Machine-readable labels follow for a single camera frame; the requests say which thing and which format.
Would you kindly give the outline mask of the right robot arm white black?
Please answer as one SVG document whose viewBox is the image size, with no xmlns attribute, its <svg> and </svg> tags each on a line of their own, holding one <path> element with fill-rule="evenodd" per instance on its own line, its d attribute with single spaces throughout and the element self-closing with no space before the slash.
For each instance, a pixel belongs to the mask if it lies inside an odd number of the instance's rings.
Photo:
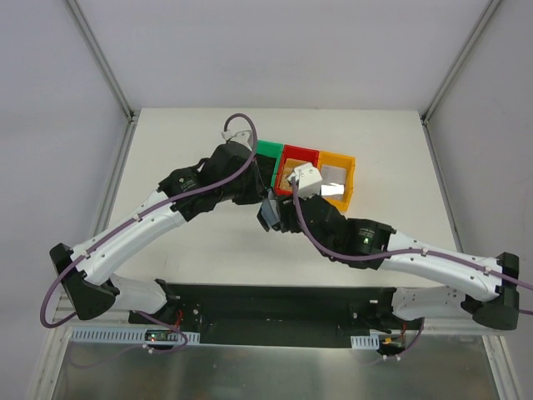
<svg viewBox="0 0 533 400">
<path fill-rule="evenodd" d="M 324 257 L 351 268 L 406 273 L 435 287 L 397 287 L 375 307 L 376 322 L 394 328 L 404 321 L 430 316 L 470 315 L 484 327 L 516 329 L 520 294 L 519 258 L 509 252 L 481 257 L 446 251 L 410 237 L 390 225 L 343 216 L 320 196 L 279 197 L 267 201 L 273 228 L 303 233 Z"/>
</svg>

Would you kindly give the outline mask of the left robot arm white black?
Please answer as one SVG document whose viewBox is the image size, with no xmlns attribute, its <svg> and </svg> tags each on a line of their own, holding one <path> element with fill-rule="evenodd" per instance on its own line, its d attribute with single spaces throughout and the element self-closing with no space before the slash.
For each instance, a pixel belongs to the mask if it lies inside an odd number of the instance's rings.
<svg viewBox="0 0 533 400">
<path fill-rule="evenodd" d="M 87 321 L 110 310 L 141 311 L 156 323 L 169 323 L 177 306 L 163 280 L 142 282 L 116 271 L 155 239 L 212 211 L 218 203 L 259 203 L 260 174 L 251 154 L 245 144 L 233 140 L 221 144 L 210 157 L 160 181 L 122 222 L 74 247 L 64 243 L 53 247 L 49 255 L 76 317 Z"/>
</svg>

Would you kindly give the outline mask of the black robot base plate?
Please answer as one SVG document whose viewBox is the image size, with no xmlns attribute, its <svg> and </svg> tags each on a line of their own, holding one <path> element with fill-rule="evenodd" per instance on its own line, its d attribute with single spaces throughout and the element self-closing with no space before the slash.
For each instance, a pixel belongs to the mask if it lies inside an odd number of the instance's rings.
<svg viewBox="0 0 533 400">
<path fill-rule="evenodd" d="M 392 313 L 392 287 L 272 287 L 166 284 L 153 317 L 202 344 L 348 348 L 370 331 L 417 330 Z"/>
</svg>

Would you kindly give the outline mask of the black leather card holder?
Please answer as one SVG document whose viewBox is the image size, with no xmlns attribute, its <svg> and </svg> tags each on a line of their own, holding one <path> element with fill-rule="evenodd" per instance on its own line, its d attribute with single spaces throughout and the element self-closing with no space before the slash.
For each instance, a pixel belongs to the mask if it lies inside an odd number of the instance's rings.
<svg viewBox="0 0 533 400">
<path fill-rule="evenodd" d="M 281 217 L 278 210 L 276 195 L 271 188 L 267 190 L 266 197 L 262 200 L 257 213 L 257 220 L 266 232 L 271 230 L 278 232 L 281 230 Z"/>
</svg>

